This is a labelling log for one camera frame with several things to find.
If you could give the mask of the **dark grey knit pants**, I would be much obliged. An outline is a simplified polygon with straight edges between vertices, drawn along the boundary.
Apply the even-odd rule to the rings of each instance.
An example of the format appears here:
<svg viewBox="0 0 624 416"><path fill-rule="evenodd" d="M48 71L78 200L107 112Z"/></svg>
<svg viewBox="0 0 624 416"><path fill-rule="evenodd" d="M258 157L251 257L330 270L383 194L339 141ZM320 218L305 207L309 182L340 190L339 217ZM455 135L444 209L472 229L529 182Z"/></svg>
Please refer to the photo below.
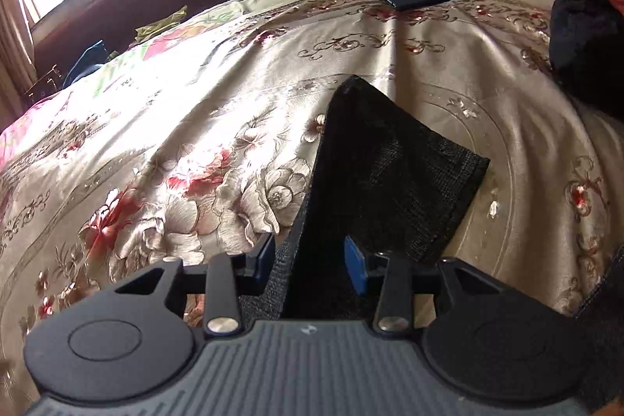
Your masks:
<svg viewBox="0 0 624 416"><path fill-rule="evenodd" d="M350 76L331 97L310 184L268 285L239 300L244 323L371 320L376 296L353 289L344 240L435 264L489 164Z"/></svg>

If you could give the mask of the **floral satin bedspread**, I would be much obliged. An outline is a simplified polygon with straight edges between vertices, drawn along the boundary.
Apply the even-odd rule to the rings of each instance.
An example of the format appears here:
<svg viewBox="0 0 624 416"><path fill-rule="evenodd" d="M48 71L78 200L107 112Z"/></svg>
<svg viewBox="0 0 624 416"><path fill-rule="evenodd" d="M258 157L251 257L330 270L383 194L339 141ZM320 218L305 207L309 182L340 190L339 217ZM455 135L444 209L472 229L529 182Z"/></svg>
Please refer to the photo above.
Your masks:
<svg viewBox="0 0 624 416"><path fill-rule="evenodd" d="M1 135L1 410L25 336L163 258L292 229L328 103L358 75L490 166L446 248L563 313L623 242L623 127L548 65L552 0L233 0L32 106Z"/></svg>

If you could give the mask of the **left beige curtain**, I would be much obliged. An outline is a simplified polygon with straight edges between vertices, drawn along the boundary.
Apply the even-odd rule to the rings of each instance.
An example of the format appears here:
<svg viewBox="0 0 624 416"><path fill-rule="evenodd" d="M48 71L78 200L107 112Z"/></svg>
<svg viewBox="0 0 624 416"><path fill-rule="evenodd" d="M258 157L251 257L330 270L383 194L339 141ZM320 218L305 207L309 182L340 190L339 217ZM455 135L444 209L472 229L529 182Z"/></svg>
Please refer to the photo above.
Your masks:
<svg viewBox="0 0 624 416"><path fill-rule="evenodd" d="M1 0L1 129L24 113L24 93L37 80L34 46L22 0Z"/></svg>

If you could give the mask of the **blue object by bench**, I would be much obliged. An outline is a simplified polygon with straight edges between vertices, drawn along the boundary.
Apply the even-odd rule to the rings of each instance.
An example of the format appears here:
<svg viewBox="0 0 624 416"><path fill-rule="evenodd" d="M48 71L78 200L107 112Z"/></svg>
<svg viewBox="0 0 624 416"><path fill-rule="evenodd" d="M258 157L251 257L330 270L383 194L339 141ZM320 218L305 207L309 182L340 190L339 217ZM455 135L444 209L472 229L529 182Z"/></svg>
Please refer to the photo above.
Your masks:
<svg viewBox="0 0 624 416"><path fill-rule="evenodd" d="M74 82L89 76L97 71L109 60L109 52L106 45L102 40L95 42L78 58L76 63L73 64L71 70L68 71L64 81L62 81L62 87L64 89L73 85Z"/></svg>

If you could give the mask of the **maroon padded window bench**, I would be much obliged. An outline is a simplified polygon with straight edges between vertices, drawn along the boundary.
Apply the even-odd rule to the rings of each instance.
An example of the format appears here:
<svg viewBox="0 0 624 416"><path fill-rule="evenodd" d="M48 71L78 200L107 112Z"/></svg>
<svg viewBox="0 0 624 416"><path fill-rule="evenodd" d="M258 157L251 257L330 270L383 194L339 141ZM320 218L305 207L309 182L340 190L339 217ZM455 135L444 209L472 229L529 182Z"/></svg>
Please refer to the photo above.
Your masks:
<svg viewBox="0 0 624 416"><path fill-rule="evenodd" d="M225 0L66 0L32 29L38 76L52 67L67 73L86 48L102 41L123 52L135 30L186 7L189 16Z"/></svg>

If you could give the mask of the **black garment on bed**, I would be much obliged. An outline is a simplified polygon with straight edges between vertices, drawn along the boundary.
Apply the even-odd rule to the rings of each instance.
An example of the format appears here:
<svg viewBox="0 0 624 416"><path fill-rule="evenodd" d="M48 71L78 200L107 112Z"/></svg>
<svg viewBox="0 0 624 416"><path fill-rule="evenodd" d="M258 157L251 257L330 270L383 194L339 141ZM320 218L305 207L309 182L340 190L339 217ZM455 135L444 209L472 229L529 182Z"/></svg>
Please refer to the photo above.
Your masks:
<svg viewBox="0 0 624 416"><path fill-rule="evenodd" d="M609 0L554 0L550 25L555 79L582 103L622 120L622 12Z"/></svg>

